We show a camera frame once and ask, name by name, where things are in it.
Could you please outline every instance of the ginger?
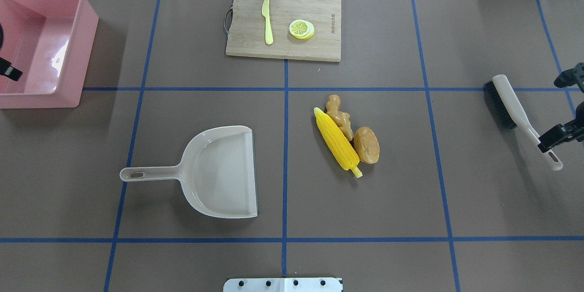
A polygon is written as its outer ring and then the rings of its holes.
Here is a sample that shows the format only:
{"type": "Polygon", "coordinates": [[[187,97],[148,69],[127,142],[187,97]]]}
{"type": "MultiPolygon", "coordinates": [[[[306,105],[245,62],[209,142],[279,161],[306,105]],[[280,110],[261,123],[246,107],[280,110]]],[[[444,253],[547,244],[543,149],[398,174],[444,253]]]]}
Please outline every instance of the ginger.
{"type": "Polygon", "coordinates": [[[379,161],[379,141],[368,126],[357,129],[353,145],[361,162],[373,164],[379,161]]]}
{"type": "Polygon", "coordinates": [[[325,107],[327,107],[327,114],[340,128],[344,136],[347,137],[349,141],[352,141],[353,130],[351,130],[351,115],[349,115],[349,113],[339,111],[340,97],[335,94],[330,95],[325,107]]]}

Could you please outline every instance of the cutting board handle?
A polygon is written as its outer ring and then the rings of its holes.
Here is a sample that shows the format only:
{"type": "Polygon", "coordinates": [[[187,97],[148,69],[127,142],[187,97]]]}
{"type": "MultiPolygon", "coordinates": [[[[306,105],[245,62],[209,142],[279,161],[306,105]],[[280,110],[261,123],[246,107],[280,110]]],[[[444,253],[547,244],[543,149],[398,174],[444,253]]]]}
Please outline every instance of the cutting board handle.
{"type": "Polygon", "coordinates": [[[230,11],[231,11],[231,20],[233,21],[233,4],[231,4],[231,8],[229,8],[229,10],[227,10],[227,13],[225,13],[225,18],[223,18],[223,29],[225,30],[225,34],[227,34],[227,36],[229,36],[229,29],[227,28],[227,16],[229,15],[230,11]]]}

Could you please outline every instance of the yellow knife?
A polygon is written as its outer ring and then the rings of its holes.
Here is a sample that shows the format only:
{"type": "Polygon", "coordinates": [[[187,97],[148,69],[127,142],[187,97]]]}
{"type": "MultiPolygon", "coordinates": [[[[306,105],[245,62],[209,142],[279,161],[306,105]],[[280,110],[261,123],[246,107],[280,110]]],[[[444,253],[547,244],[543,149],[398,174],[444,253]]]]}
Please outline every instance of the yellow knife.
{"type": "Polygon", "coordinates": [[[266,18],[266,43],[271,45],[274,42],[274,37],[271,35],[270,0],[263,0],[263,5],[261,5],[261,15],[266,18]]]}

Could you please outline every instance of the white dustpan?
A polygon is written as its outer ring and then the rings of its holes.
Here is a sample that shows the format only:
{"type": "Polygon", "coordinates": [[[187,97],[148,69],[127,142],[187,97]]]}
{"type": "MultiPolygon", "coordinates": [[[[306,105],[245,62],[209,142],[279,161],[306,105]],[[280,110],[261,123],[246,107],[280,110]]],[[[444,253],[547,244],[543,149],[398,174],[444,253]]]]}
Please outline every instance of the white dustpan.
{"type": "Polygon", "coordinates": [[[220,126],[196,135],[173,167],[126,167],[125,182],[176,179],[188,203],[211,217],[257,217],[254,140],[247,126],[220,126]]]}

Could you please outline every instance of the black bristles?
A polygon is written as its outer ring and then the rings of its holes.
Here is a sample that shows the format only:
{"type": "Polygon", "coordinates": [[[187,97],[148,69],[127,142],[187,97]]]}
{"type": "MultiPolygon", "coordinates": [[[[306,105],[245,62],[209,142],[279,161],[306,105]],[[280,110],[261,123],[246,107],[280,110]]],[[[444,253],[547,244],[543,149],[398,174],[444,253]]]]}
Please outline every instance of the black bristles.
{"type": "Polygon", "coordinates": [[[495,111],[499,117],[499,124],[503,129],[512,130],[517,127],[517,124],[511,119],[511,115],[507,112],[505,108],[505,104],[499,96],[499,92],[497,92],[497,88],[492,81],[489,81],[484,84],[485,92],[489,95],[490,99],[493,101],[493,105],[495,106],[495,111]]]}

